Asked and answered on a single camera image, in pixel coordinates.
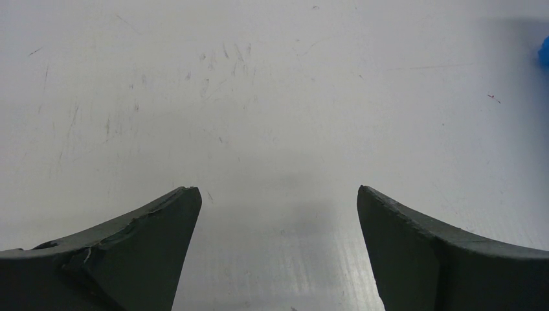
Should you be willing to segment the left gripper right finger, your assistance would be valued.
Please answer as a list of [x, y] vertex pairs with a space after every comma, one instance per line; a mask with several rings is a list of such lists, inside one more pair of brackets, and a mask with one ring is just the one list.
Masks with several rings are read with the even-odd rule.
[[548, 252], [479, 236], [361, 186], [357, 213], [387, 310], [547, 310]]

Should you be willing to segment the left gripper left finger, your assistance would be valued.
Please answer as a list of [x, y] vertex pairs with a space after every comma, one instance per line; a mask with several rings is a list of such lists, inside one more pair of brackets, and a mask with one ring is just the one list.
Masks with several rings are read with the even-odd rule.
[[32, 249], [1, 252], [2, 310], [171, 310], [201, 210], [179, 187]]

